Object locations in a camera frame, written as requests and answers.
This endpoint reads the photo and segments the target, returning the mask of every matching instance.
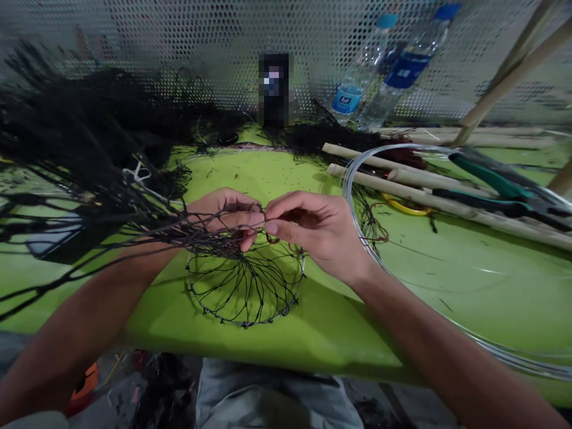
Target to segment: plastic bottle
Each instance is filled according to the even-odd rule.
[[[379,92],[360,115],[361,131],[375,132],[383,126],[403,93],[414,84],[445,42],[449,23],[460,8],[460,4],[441,6],[433,20],[411,39],[381,84]]]
[[[340,124],[347,123],[375,79],[377,66],[386,51],[389,30],[396,21],[396,14],[380,15],[374,31],[343,77],[329,109]]]

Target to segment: bottle cap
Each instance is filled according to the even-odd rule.
[[[375,24],[378,28],[393,28],[397,22],[397,14],[381,14]]]
[[[457,12],[461,9],[460,3],[453,3],[441,6],[437,9],[433,19],[438,19],[441,21],[451,21],[457,15]]]

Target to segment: yellow ring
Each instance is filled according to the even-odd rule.
[[[409,207],[405,207],[403,204],[399,204],[393,198],[393,196],[391,196],[390,194],[386,194],[386,193],[382,192],[381,196],[383,198],[385,198],[385,200],[387,201],[387,204],[392,206],[394,209],[398,209],[400,212],[407,213],[408,215],[411,215],[411,216],[427,216],[429,213],[431,213],[431,209],[429,209],[429,208],[427,208],[425,210],[415,210],[415,209],[410,209]]]

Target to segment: bottle label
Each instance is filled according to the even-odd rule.
[[[397,63],[385,79],[385,84],[394,88],[409,88],[429,64],[431,57],[427,55],[407,55],[398,59]]]
[[[352,87],[355,92],[359,92],[358,88]],[[338,89],[332,102],[332,108],[343,114],[353,113],[357,109],[359,101],[362,99],[363,94],[350,94],[341,88]]]

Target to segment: perforated wall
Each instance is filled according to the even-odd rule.
[[[196,96],[255,110],[261,53],[293,58],[294,105],[327,99],[381,11],[399,13],[390,47],[444,2],[434,0],[2,0],[0,49],[19,37],[75,49],[88,65],[184,66]],[[464,0],[449,39],[396,110],[402,119],[458,119],[478,100],[537,0]],[[567,2],[546,29],[572,13]],[[566,124],[572,119],[572,43],[501,100],[487,120]]]

